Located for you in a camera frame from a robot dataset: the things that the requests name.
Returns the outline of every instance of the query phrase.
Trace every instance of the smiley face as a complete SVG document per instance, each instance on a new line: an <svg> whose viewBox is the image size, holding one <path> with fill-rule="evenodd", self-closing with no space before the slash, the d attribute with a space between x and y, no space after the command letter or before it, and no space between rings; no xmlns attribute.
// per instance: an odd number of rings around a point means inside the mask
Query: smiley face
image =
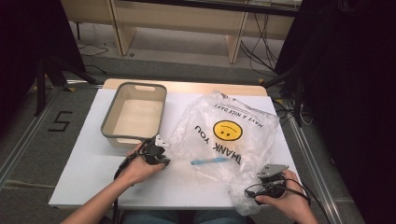
<svg viewBox="0 0 396 224"><path fill-rule="evenodd" d="M230 120L221 120L213 126L215 136L224 141L235 141L242 136L239 124Z"/></svg>

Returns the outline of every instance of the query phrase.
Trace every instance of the white table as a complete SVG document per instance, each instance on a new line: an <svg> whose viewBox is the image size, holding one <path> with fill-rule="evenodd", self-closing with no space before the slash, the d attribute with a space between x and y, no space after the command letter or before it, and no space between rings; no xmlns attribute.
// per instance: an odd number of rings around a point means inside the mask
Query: white table
<svg viewBox="0 0 396 224"><path fill-rule="evenodd" d="M108 185L114 177L128 148L114 148L101 134L100 126L116 92L116 83L125 80L109 80L97 92L91 110L81 129L70 158L49 201L50 206L76 208ZM219 85L204 83L156 82L168 89L163 112L161 137L166 141L176 128L187 104L198 98L202 91L212 88L226 92L233 98L262 111L275 114L271 99L261 87ZM190 85L190 93L180 92L177 87ZM244 95L231 95L231 92ZM285 136L279 126L273 148L274 163L287 164L293 172L296 168ZM193 168L184 161L171 161L170 165L144 183L126 190L119 198L122 209L230 209L233 208L226 186L218 181L198 184Z"/></svg>

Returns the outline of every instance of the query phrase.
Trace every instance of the leg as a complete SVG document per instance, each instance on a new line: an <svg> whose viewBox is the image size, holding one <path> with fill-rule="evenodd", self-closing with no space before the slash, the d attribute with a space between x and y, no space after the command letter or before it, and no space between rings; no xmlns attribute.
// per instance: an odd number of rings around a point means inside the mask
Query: leg
<svg viewBox="0 0 396 224"><path fill-rule="evenodd" d="M177 211L125 211L121 223L177 224Z"/></svg>
<svg viewBox="0 0 396 224"><path fill-rule="evenodd" d="M235 210L196 211L196 224L246 224L247 218L239 215Z"/></svg>

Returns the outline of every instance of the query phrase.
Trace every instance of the person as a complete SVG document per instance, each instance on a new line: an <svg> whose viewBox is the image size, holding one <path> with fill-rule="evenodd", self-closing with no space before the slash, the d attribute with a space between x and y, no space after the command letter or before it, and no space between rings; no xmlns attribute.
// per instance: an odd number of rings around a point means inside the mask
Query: person
<svg viewBox="0 0 396 224"><path fill-rule="evenodd" d="M140 145L131 150L131 155ZM121 194L134 184L141 183L151 175L161 171L164 164L150 165L141 157L134 159L107 187L84 203L79 209L67 217L62 223L99 223L106 211L121 196ZM283 171L286 179L297 181L297 176L290 170ZM290 189L303 192L303 189L293 181L287 181L287 187ZM299 224L317 224L312 210L307 201L294 193L285 191L280 198L271 198L268 196L257 196L256 201L270 204L279 209L286 217L296 221ZM150 222L146 223L177 223L176 211L131 211L126 212L122 221L141 223L141 220L147 220L150 216ZM235 211L197 211L194 221L197 223L212 220L212 223L246 223L246 219L239 216Z"/></svg>

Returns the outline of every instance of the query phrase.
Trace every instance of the plastic bag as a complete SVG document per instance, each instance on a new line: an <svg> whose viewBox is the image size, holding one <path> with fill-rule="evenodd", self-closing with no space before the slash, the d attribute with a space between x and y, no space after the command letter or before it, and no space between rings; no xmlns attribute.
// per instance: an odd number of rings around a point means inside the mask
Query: plastic bag
<svg viewBox="0 0 396 224"><path fill-rule="evenodd" d="M218 91L190 104L169 139L168 156L189 160L196 173L230 187L236 211L255 214L260 207L244 190L261 183L257 173L272 162L279 118Z"/></svg>

